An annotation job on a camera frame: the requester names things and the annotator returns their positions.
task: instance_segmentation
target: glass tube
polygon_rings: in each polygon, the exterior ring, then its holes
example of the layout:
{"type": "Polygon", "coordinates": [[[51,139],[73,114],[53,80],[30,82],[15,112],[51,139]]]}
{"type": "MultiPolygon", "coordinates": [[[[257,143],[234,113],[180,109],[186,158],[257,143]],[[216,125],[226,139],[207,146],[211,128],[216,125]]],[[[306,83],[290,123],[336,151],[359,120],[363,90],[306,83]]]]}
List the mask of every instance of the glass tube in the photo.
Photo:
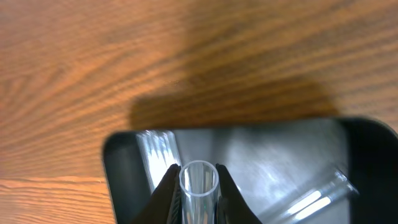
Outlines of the glass tube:
{"type": "Polygon", "coordinates": [[[355,187],[337,167],[329,168],[307,183],[303,192],[304,194],[299,197],[290,197],[285,200],[286,203],[279,206],[276,212],[260,215],[259,218],[269,224],[298,223],[332,202],[349,194],[358,194],[355,187]]]}
{"type": "Polygon", "coordinates": [[[209,162],[192,161],[181,169],[183,223],[213,223],[218,182],[217,170],[209,162]]]}

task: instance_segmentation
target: black tray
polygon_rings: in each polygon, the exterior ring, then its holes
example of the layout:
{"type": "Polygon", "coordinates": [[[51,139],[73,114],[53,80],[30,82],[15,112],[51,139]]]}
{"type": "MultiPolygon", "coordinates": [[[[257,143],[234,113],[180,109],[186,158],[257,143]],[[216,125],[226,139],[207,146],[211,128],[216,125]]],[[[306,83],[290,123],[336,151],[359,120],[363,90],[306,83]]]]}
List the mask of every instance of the black tray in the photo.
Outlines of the black tray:
{"type": "MultiPolygon", "coordinates": [[[[226,165],[256,215],[290,195],[323,166],[338,163],[347,166],[360,196],[338,202],[309,223],[398,223],[398,138],[385,124],[328,118],[171,131],[183,165],[195,159],[226,165]]],[[[151,194],[136,133],[113,134],[103,150],[119,224],[130,223],[151,194]]]]}

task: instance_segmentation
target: brown wood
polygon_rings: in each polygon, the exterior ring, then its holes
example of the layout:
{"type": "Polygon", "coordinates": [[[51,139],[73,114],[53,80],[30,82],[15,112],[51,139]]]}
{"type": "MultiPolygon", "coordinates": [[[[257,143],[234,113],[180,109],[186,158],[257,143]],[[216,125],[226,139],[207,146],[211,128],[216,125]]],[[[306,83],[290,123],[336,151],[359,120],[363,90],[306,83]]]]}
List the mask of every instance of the brown wood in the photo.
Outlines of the brown wood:
{"type": "Polygon", "coordinates": [[[365,115],[398,130],[397,1],[1,1],[0,223],[114,223],[122,129],[365,115]]]}

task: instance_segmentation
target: wooden table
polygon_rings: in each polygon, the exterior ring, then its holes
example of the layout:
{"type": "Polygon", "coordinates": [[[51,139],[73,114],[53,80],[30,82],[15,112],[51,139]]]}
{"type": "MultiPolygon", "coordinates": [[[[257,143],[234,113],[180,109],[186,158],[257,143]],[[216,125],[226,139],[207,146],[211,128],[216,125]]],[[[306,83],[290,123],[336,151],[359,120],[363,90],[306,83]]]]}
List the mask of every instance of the wooden table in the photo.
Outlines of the wooden table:
{"type": "Polygon", "coordinates": [[[397,1],[2,1],[0,223],[114,223],[123,129],[365,115],[398,130],[397,1]]]}

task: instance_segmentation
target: clear tube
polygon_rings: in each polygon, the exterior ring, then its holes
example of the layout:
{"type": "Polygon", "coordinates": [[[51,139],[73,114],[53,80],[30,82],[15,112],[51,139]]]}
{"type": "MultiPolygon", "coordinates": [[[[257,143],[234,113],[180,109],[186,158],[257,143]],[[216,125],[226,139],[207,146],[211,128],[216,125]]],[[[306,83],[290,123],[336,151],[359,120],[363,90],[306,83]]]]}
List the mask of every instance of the clear tube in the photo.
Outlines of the clear tube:
{"type": "Polygon", "coordinates": [[[274,212],[260,215],[263,222],[269,224],[298,223],[317,213],[332,202],[338,201],[349,194],[358,194],[358,191],[349,182],[347,177],[337,169],[331,167],[306,184],[304,194],[299,197],[290,197],[282,206],[277,206],[274,212]]]}
{"type": "Polygon", "coordinates": [[[206,161],[192,161],[180,171],[182,218],[185,224],[211,224],[218,199],[216,168],[206,161]]]}

